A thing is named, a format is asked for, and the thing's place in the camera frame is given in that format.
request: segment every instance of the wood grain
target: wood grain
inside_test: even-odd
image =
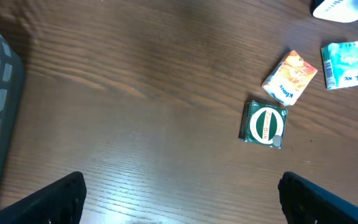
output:
[[[291,170],[358,205],[358,86],[328,91],[321,46],[358,21],[304,0],[7,0],[0,32],[27,81],[0,209],[79,170],[82,223],[285,223]],[[244,102],[296,50],[319,72],[281,150],[237,140]]]

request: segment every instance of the white circle logo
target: white circle logo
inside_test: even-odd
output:
[[[263,127],[262,127],[262,136],[260,136],[260,134],[258,133],[257,121],[259,120],[260,115],[262,115],[263,112],[266,112],[266,113],[265,113],[265,117],[263,118],[264,122],[263,122]],[[272,120],[272,115],[274,115],[276,118],[276,121],[277,121],[276,124],[270,124],[270,122]],[[250,130],[251,130],[253,137],[258,142],[261,142],[263,144],[273,144],[273,139],[269,138],[270,127],[273,127],[273,126],[277,127],[276,133],[274,135],[281,136],[283,134],[284,122],[283,122],[282,117],[280,116],[280,113],[278,113],[275,109],[261,108],[258,111],[256,111],[254,113],[254,115],[252,115],[252,117],[251,117]]]

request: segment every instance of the gray circle on package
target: gray circle on package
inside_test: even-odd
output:
[[[281,142],[283,141],[283,139],[281,138],[281,136],[279,135],[275,135],[273,136],[273,145],[276,147],[280,147],[281,146]]]

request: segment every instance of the green and white package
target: green and white package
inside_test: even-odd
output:
[[[288,110],[252,101],[246,103],[239,139],[281,148]]]
[[[358,41],[321,49],[328,90],[358,85]]]

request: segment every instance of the circular logo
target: circular logo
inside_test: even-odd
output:
[[[261,108],[250,119],[251,133],[262,144],[272,144],[273,137],[281,136],[283,129],[284,122],[280,113],[272,108]]]

